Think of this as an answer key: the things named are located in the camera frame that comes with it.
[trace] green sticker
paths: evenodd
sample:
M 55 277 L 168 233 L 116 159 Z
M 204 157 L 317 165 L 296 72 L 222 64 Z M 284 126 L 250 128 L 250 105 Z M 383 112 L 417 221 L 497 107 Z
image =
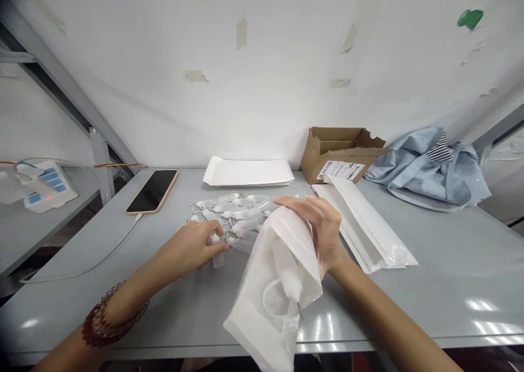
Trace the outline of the green sticker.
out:
M 470 30 L 473 30 L 477 24 L 479 23 L 480 19 L 482 19 L 482 16 L 484 16 L 484 12 L 480 9 L 476 10 L 469 10 L 466 9 L 462 15 L 458 18 L 457 26 L 462 27 L 466 26 Z

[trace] smartphone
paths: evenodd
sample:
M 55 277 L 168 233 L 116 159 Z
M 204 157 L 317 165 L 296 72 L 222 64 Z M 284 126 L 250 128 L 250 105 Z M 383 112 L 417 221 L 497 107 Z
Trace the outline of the smartphone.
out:
M 126 210 L 129 215 L 155 214 L 160 211 L 173 188 L 178 171 L 155 170 Z

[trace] label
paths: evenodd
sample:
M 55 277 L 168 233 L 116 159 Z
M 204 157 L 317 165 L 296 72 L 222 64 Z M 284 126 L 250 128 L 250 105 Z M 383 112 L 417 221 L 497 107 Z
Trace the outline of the label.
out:
M 364 167 L 366 167 L 366 165 L 351 162 L 327 161 L 318 174 L 317 179 L 324 179 L 326 176 L 335 176 L 351 181 Z

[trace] rose gold phone case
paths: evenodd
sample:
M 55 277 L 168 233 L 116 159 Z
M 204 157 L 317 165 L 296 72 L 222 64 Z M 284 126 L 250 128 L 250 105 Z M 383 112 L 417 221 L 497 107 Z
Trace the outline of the rose gold phone case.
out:
M 142 185 L 142 188 L 147 184 L 147 182 L 149 181 L 149 179 L 151 178 L 151 176 L 153 174 L 154 174 L 154 172 L 151 173 L 151 175 L 148 177 L 148 179 L 146 180 L 144 185 Z M 142 188 L 140 188 L 140 190 L 136 193 L 135 197 L 131 200 L 131 203 L 129 203 L 129 206 L 127 206 L 126 214 L 128 214 L 128 215 L 137 215 L 137 214 L 140 214 L 140 213 L 142 213 L 142 214 L 156 214 L 157 212 L 159 212 L 162 209 L 162 207 L 164 206 L 165 200 L 168 198 L 168 195 L 171 192 L 171 189 L 173 188 L 173 185 L 175 185 L 175 181 L 178 178 L 179 174 L 180 174 L 180 172 L 177 170 L 175 176 L 171 180 L 171 183 L 169 184 L 168 188 L 166 189 L 165 194 L 162 197 L 162 200 L 160 200 L 160 204 L 158 205 L 158 207 L 156 209 L 154 209 L 153 211 L 133 211 L 133 212 L 127 212 L 127 208 L 129 208 L 129 206 L 135 201 L 135 199 L 138 196 L 138 194 L 140 192 L 142 192 Z

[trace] white sealed package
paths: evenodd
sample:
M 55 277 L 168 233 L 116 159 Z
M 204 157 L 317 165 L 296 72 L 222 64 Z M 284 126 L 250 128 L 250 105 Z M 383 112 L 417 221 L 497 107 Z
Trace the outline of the white sealed package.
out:
M 332 185 L 313 185 L 342 215 L 341 233 L 366 274 L 381 268 L 418 266 L 398 235 L 352 181 L 327 176 Z

